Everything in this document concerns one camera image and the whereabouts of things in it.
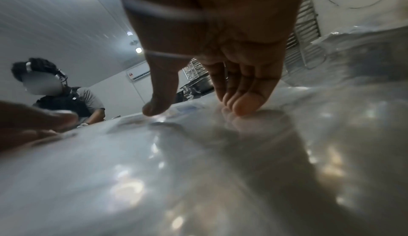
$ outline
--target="blurred hand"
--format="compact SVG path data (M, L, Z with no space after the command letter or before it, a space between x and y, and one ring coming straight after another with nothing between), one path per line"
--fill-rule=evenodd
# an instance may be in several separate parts
M70 111L43 111L22 104L0 101L0 150L17 147L73 126L78 116Z
M150 66L153 97L143 113L157 115L170 107L178 71L192 57L236 115L259 109L281 77L300 1L123 0Z

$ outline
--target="person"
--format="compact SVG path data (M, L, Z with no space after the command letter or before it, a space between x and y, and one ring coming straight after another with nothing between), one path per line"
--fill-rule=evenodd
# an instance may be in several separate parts
M72 111L79 117L76 127L104 120L105 108L101 101L88 88L68 86L67 75L52 62L30 58L28 62L14 63L11 72L27 92L45 95L33 104L34 107Z
M243 116L258 110L277 85L301 0L122 2L150 67L153 96L143 107L145 115L171 106L178 71L195 57L208 70L219 100ZM0 102L0 111L0 145L10 147L77 122L73 113L8 102Z

